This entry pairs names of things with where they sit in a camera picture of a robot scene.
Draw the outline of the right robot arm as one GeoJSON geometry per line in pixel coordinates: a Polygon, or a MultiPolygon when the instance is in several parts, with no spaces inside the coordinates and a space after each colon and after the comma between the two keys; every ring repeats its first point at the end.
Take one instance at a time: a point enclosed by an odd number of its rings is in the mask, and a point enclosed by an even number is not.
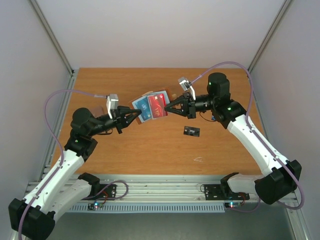
{"type": "Polygon", "coordinates": [[[229,199],[237,193],[257,195],[272,205],[298,188],[302,166],[297,160],[288,160],[254,126],[245,108],[231,98],[230,81],[220,72],[208,76],[207,94],[195,95],[192,84],[182,78],[179,84],[184,92],[164,109],[188,119],[197,113],[211,111],[213,120],[233,134],[257,163],[261,175],[231,173],[220,181],[221,194],[229,199]]]}

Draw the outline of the brown leather card holder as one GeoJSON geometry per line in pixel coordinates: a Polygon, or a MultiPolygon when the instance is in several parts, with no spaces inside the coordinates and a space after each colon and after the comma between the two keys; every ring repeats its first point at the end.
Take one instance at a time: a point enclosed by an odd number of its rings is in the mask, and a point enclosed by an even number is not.
{"type": "MultiPolygon", "coordinates": [[[[165,107],[176,98],[177,96],[172,94],[168,87],[146,92],[128,103],[128,107],[133,112],[127,114],[125,119],[136,120],[141,125],[149,120],[166,117],[168,112],[165,111],[165,107]]],[[[116,110],[119,106],[118,95],[111,93],[106,97],[105,107],[97,106],[91,109],[91,112],[94,117],[101,117],[110,114],[112,110],[116,110]]]]}

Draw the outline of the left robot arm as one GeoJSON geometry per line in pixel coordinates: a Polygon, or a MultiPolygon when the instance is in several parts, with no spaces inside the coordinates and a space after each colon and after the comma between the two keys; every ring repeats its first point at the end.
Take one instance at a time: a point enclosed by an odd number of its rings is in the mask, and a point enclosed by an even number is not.
{"type": "Polygon", "coordinates": [[[106,135],[113,129],[121,134],[141,113],[128,106],[118,106],[99,117],[85,107],[73,113],[70,137],[57,162],[32,191],[8,206],[11,228],[17,231],[18,239],[46,240],[58,219],[75,203],[101,194],[100,179],[90,173],[81,174],[67,190],[61,189],[95,150],[95,135],[106,135]]]}

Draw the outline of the red VIP card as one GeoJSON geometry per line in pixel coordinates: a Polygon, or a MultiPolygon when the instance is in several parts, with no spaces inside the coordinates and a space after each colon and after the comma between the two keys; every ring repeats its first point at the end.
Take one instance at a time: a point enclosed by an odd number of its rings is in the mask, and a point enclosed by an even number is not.
{"type": "Polygon", "coordinates": [[[164,93],[156,93],[147,96],[152,119],[166,117],[168,113],[165,111],[166,98],[164,93]]]}

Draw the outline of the black VIP card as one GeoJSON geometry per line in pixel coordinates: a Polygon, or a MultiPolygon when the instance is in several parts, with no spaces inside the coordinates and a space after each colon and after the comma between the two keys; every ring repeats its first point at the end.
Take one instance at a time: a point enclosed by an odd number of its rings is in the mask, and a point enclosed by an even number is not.
{"type": "Polygon", "coordinates": [[[200,128],[192,127],[192,126],[185,126],[183,129],[183,134],[192,137],[199,137],[200,136],[200,128]]]}

